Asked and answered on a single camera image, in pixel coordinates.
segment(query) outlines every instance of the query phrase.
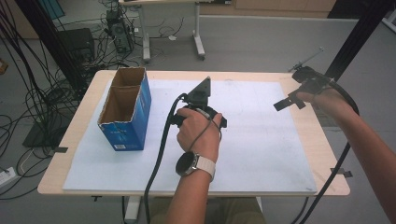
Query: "floor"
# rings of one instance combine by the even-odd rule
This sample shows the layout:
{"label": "floor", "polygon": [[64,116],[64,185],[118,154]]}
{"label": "floor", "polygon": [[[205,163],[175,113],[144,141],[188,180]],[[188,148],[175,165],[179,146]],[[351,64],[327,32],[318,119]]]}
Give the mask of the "floor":
{"label": "floor", "polygon": [[[287,72],[297,62],[323,47],[324,52],[307,65],[325,72],[355,24],[354,20],[203,16],[201,35],[206,56],[202,61],[196,55],[192,42],[193,19],[186,18],[176,34],[176,40],[151,39],[151,53],[154,56],[150,63],[142,64],[139,58],[134,60],[148,70]],[[36,52],[40,51],[36,40],[29,40],[28,43]],[[26,110],[24,101],[27,90],[3,43],[0,43],[0,52],[1,58],[9,63],[7,72],[0,76],[0,114],[17,119]],[[139,54],[139,47],[136,46],[133,55],[138,57]],[[354,97],[361,116],[392,148],[396,148],[393,117],[396,110],[395,56],[396,34],[380,24],[339,80]],[[39,70],[37,65],[32,66],[34,71]],[[56,64],[51,59],[49,66],[56,71]],[[22,69],[21,72],[26,78],[25,71]],[[46,88],[42,75],[38,74],[36,79],[42,88]],[[7,120],[1,118],[0,122],[3,126]],[[21,144],[33,124],[31,118],[21,119],[18,123],[6,153],[0,158],[1,167],[15,167],[23,153],[26,153],[22,157],[25,170],[38,162],[33,156],[26,159],[31,151]],[[336,127],[323,127],[323,130],[338,157],[346,142],[345,137]],[[32,172],[39,172],[49,162],[44,160]],[[350,195],[324,197],[307,223],[389,223],[353,152],[347,156],[343,168],[353,174],[347,179]],[[0,189],[0,199],[33,189],[41,176],[42,173],[23,178],[10,192],[4,193],[12,183],[6,185]],[[269,224],[291,223],[303,203],[304,198],[301,197],[263,197],[262,209]],[[33,190],[18,199],[1,200],[0,217],[0,222],[7,224],[122,223],[121,197],[103,197],[95,202],[92,197],[47,196]],[[140,216],[138,222],[145,223],[144,217]]]}

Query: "smartwatch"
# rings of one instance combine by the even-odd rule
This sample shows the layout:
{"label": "smartwatch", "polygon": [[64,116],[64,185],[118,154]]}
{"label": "smartwatch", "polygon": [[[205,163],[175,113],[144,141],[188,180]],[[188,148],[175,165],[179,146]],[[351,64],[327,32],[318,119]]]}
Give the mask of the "smartwatch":
{"label": "smartwatch", "polygon": [[216,164],[198,153],[185,152],[177,161],[176,173],[180,176],[189,175],[197,169],[208,172],[212,180],[215,177]]}

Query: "power strip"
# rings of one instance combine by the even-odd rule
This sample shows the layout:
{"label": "power strip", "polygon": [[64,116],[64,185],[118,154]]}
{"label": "power strip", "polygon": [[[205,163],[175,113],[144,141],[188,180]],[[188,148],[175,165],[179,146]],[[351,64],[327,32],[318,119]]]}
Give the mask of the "power strip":
{"label": "power strip", "polygon": [[14,168],[9,167],[7,172],[3,171],[0,173],[0,188],[17,178],[18,176],[15,174]]}

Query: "blue box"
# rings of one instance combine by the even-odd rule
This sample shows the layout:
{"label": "blue box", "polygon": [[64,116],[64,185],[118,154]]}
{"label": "blue box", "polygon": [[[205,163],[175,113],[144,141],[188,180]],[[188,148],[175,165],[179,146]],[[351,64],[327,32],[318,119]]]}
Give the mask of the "blue box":
{"label": "blue box", "polygon": [[98,120],[99,128],[114,150],[143,150],[150,106],[146,69],[120,68]]}

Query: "hand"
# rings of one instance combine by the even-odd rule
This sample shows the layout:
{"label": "hand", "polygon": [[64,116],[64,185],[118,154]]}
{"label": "hand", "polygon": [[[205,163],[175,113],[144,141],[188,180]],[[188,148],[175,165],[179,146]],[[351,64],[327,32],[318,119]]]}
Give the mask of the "hand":
{"label": "hand", "polygon": [[311,103],[313,106],[317,106],[325,114],[335,119],[336,122],[342,122],[347,119],[351,115],[350,113],[355,114],[344,97],[332,88],[315,95],[307,92],[298,92],[297,97],[302,101]]}
{"label": "hand", "polygon": [[[195,110],[188,108],[180,108],[177,114],[183,116],[182,125],[180,126],[180,132],[177,134],[177,141],[183,150],[192,150],[203,157],[206,157],[213,162],[218,160],[219,156],[219,129],[213,122],[210,122],[209,127],[204,133],[195,141],[192,148],[191,144],[198,137],[198,135],[206,128],[209,120],[202,114]],[[216,124],[220,124],[222,115],[218,113],[213,121]]]}

